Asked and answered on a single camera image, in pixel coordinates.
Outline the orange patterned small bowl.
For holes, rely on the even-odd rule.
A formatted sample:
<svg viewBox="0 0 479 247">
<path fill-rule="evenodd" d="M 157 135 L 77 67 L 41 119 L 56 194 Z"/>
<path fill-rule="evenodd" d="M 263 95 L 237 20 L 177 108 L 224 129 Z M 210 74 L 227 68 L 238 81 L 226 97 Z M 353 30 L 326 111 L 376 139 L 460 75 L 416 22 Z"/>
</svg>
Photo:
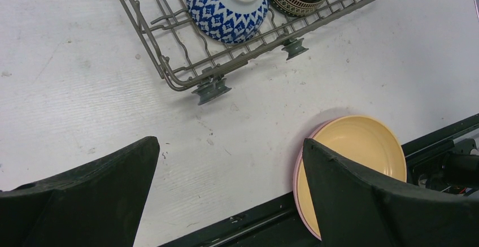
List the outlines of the orange patterned small bowl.
<svg viewBox="0 0 479 247">
<path fill-rule="evenodd" d="M 240 44 L 259 31 L 269 0 L 186 0 L 188 13 L 200 31 L 225 44 Z"/>
</svg>

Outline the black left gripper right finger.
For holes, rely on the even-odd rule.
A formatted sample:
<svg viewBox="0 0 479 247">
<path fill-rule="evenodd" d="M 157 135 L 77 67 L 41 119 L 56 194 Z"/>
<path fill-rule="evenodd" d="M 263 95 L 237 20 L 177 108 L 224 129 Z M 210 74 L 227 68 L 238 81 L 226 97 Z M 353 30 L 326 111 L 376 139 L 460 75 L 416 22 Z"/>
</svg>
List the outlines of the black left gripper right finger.
<svg viewBox="0 0 479 247">
<path fill-rule="evenodd" d="M 303 162 L 322 246 L 477 246 L 478 200 L 420 188 L 307 138 Z"/>
</svg>

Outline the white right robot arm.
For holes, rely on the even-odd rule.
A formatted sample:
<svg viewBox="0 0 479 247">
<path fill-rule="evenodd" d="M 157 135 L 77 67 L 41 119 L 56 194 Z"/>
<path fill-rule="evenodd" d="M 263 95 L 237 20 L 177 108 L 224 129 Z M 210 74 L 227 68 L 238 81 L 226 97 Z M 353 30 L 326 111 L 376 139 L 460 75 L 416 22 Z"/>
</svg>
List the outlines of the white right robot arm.
<svg viewBox="0 0 479 247">
<path fill-rule="evenodd" d="M 458 196 L 478 194 L 478 155 L 446 153 L 439 165 L 419 177 L 419 186 Z"/>
</svg>

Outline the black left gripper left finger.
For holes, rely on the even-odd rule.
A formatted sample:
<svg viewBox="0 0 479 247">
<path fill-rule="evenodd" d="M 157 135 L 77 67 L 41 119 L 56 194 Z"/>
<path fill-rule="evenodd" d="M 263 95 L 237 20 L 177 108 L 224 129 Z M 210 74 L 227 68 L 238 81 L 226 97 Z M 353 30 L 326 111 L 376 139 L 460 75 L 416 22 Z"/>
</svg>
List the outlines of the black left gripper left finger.
<svg viewBox="0 0 479 247">
<path fill-rule="evenodd" d="M 160 153 L 144 137 L 1 192 L 2 246 L 133 246 Z"/>
</svg>

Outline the grey wire dish rack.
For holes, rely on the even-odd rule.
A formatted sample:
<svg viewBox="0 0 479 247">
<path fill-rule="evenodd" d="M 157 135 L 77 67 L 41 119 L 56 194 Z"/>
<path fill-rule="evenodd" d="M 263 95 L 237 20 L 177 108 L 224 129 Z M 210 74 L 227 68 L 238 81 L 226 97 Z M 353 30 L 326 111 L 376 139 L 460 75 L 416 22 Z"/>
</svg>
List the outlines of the grey wire dish rack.
<svg viewBox="0 0 479 247">
<path fill-rule="evenodd" d="M 203 105 L 229 92 L 226 75 L 280 47 L 304 52 L 304 35 L 376 0 L 119 0 L 160 78 Z"/>
</svg>

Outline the cream plate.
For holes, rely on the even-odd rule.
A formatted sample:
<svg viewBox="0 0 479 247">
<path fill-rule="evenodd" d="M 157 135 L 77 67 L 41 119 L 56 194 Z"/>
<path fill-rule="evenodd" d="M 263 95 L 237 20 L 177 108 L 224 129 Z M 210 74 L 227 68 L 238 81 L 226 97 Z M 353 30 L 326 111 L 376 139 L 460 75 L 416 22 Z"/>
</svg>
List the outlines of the cream plate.
<svg viewBox="0 0 479 247">
<path fill-rule="evenodd" d="M 401 144 L 393 132 L 375 118 L 350 115 L 327 120 L 319 124 L 309 138 L 379 173 L 407 181 L 406 159 Z M 293 197 L 302 222 L 313 236 L 321 240 L 302 153 L 303 150 L 300 150 L 294 167 Z"/>
</svg>

